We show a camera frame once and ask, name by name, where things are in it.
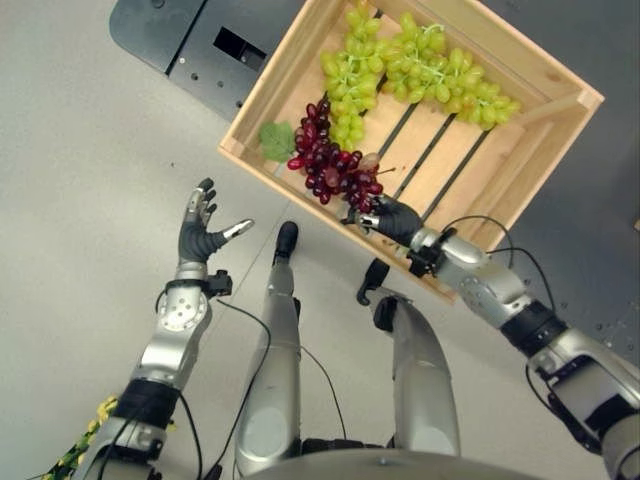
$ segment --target gray floor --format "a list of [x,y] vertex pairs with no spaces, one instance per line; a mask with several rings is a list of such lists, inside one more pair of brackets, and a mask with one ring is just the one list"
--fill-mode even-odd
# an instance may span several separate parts
[[[150,334],[157,291],[173,273],[184,201],[206,175],[218,185],[215,225],[257,220],[211,263],[233,275],[234,304],[260,311],[275,232],[286,218],[300,224],[293,266],[303,342],[334,378],[349,435],[386,442],[391,344],[353,300],[371,257],[221,158],[216,145],[228,124],[111,42],[112,7],[0,6],[3,478],[46,470],[97,404],[121,391]],[[528,243],[530,232],[518,232]],[[491,328],[397,274],[389,285],[416,299],[441,338],[466,457],[543,478],[605,478],[600,459],[537,404],[523,359]],[[207,464],[238,407],[257,334],[247,319],[215,307],[186,389]],[[327,386],[306,359],[302,389],[304,435],[337,436]],[[176,421],[161,466],[168,479],[192,478],[181,411]]]

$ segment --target wire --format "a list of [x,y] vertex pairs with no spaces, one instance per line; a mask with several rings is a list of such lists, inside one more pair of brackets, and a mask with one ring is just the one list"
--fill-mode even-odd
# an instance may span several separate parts
[[[509,243],[509,248],[515,249],[515,245],[513,243],[513,238],[511,237],[511,234],[509,233],[509,230],[507,229],[507,227],[505,227],[502,223],[500,223],[495,218],[489,217],[487,215],[466,215],[464,217],[456,218],[455,220],[449,222],[442,229],[442,231],[443,232],[446,231],[449,227],[451,227],[455,223],[461,222],[463,220],[475,220],[475,219],[488,220],[489,222],[492,222],[495,225],[497,225],[498,227],[500,227],[500,230],[502,230],[504,232],[504,236],[507,238],[507,242]],[[513,251],[512,251],[511,255],[509,256],[509,264],[508,264],[510,269],[513,268],[513,257],[514,257],[514,255],[513,255]]]
[[557,417],[558,414],[553,410],[553,408],[551,408],[551,406],[542,398],[542,395],[540,395],[540,392],[538,392],[538,390],[533,386],[533,382],[531,381],[531,370],[529,369],[529,364],[526,364],[524,366],[524,376],[527,378],[527,383],[529,384],[529,388],[531,388],[531,391],[533,392],[533,394],[536,396],[536,398],[540,401],[540,403],[542,405],[544,405],[544,408],[546,408],[547,410],[549,410],[554,417]]
[[267,325],[262,320],[260,320],[258,317],[256,317],[252,313],[249,313],[246,310],[243,310],[242,308],[236,307],[236,306],[231,305],[230,303],[227,303],[227,302],[223,302],[220,299],[217,299],[217,301],[218,301],[218,303],[224,305],[225,307],[228,307],[228,308],[230,308],[232,310],[235,310],[237,312],[243,313],[246,316],[248,316],[248,317],[252,318],[253,320],[255,320],[257,323],[259,323],[260,326],[264,329],[264,331],[267,334],[267,348],[265,349],[264,354],[262,355],[262,358],[260,359],[260,363],[258,364],[258,367],[256,368],[256,371],[253,373],[253,376],[251,377],[251,380],[249,381],[249,386],[247,387],[247,391],[244,393],[244,397],[242,397],[242,402],[240,403],[240,408],[238,409],[238,413],[236,414],[236,418],[233,421],[233,425],[231,426],[231,430],[229,431],[229,435],[227,436],[227,440],[226,440],[226,442],[224,444],[224,448],[222,449],[222,452],[218,456],[218,459],[215,461],[215,463],[213,464],[211,469],[209,469],[207,474],[204,476],[205,480],[207,480],[210,477],[210,475],[213,474],[214,470],[216,469],[217,466],[220,465],[220,462],[224,458],[224,455],[227,453],[227,449],[229,448],[229,443],[231,443],[231,437],[233,436],[233,432],[236,429],[236,426],[238,425],[238,421],[240,420],[240,415],[242,414],[242,410],[244,409],[244,406],[247,403],[247,399],[249,398],[249,393],[251,392],[251,387],[253,387],[253,383],[255,382],[256,377],[258,376],[258,373],[260,372],[260,369],[262,368],[262,365],[264,364],[264,361],[267,358],[267,354],[269,353],[269,349],[271,348],[271,330],[269,330],[269,327],[267,327]]
[[120,430],[118,430],[118,433],[116,433],[116,436],[113,437],[113,440],[109,444],[109,448],[107,448],[107,451],[104,454],[104,457],[102,459],[102,464],[100,465],[100,470],[98,471],[98,480],[102,480],[102,476],[104,475],[104,469],[107,467],[107,462],[109,461],[109,458],[111,457],[111,454],[113,453],[113,450],[116,448],[116,443],[117,443],[118,439],[120,438],[122,433],[125,431],[125,429],[129,426],[129,424],[131,422],[133,422],[136,418],[138,418],[138,415],[140,415],[142,413],[142,410],[144,410],[147,407],[147,405],[151,402],[152,399],[153,399],[153,397],[149,397],[146,402],[144,402],[143,404],[138,406],[136,411],[133,412],[133,415],[131,415],[124,422],[122,427],[120,427]]
[[320,360],[318,360],[309,350],[307,350],[307,348],[305,346],[301,345],[300,348],[307,355],[309,355],[309,357],[311,357],[311,360],[313,360],[316,363],[316,365],[318,365],[318,367],[320,367],[320,370],[322,370],[322,373],[324,373],[324,376],[326,377],[327,382],[329,382],[329,388],[331,389],[331,394],[333,395],[333,401],[336,404],[336,410],[338,411],[338,417],[340,417],[340,426],[342,427],[342,438],[344,438],[346,440],[347,439],[347,430],[344,428],[344,419],[342,418],[342,410],[340,410],[340,403],[338,402],[338,397],[336,395],[336,391],[333,388],[333,382],[331,381],[331,377],[327,373],[327,370],[324,368],[322,363],[320,363]]
[[200,480],[202,478],[202,448],[200,447],[200,439],[198,438],[198,431],[196,430],[196,424],[193,421],[193,416],[191,415],[191,409],[189,408],[187,399],[184,398],[184,395],[182,394],[182,392],[180,392],[180,401],[182,402],[184,411],[186,412],[187,418],[189,419],[189,425],[191,425],[191,432],[193,433],[193,441],[196,444],[196,452],[198,454],[198,476],[196,477],[196,480]]
[[510,248],[500,248],[498,250],[493,250],[487,253],[493,254],[493,253],[501,253],[501,252],[507,252],[507,251],[511,251],[511,253],[522,252],[527,257],[529,257],[529,260],[531,260],[531,262],[535,265],[536,269],[538,270],[538,273],[540,274],[540,278],[542,278],[542,283],[544,283],[544,288],[547,291],[547,296],[549,297],[549,304],[551,306],[551,310],[553,311],[553,313],[556,313],[556,302],[553,298],[553,293],[551,292],[551,287],[549,286],[549,281],[547,280],[547,276],[545,275],[544,270],[542,269],[542,267],[540,266],[540,264],[538,263],[538,261],[536,260],[536,258],[533,256],[531,252],[521,247],[510,247]]
[[154,307],[154,311],[155,311],[156,313],[158,313],[158,307],[160,306],[160,299],[162,298],[162,295],[164,295],[164,294],[166,293],[166,291],[167,291],[167,290],[163,288],[163,289],[160,291],[160,293],[158,294],[158,296],[156,297],[156,305],[155,305],[155,307]]

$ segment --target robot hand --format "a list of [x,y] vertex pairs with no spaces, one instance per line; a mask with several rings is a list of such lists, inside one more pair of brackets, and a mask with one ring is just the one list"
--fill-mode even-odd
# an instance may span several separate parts
[[178,240],[180,264],[189,262],[206,264],[209,257],[220,247],[254,225],[253,220],[247,219],[219,232],[208,233],[207,224],[217,208],[213,203],[215,196],[213,180],[210,178],[200,182],[191,194]]
[[410,246],[413,236],[422,228],[422,220],[415,210],[387,195],[375,197],[372,213],[351,209],[342,223],[372,228],[405,247]]

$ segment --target grape leaf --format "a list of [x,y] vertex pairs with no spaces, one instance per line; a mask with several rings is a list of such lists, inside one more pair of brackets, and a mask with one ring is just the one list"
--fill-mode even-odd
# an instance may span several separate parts
[[260,129],[260,145],[265,158],[286,162],[296,147],[291,126],[287,122],[265,123]]

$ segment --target rectangular slot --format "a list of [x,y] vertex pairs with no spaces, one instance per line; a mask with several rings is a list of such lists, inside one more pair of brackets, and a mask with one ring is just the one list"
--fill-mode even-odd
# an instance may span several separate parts
[[267,58],[267,54],[258,47],[224,27],[220,28],[213,45],[256,72],[260,70],[264,59]]

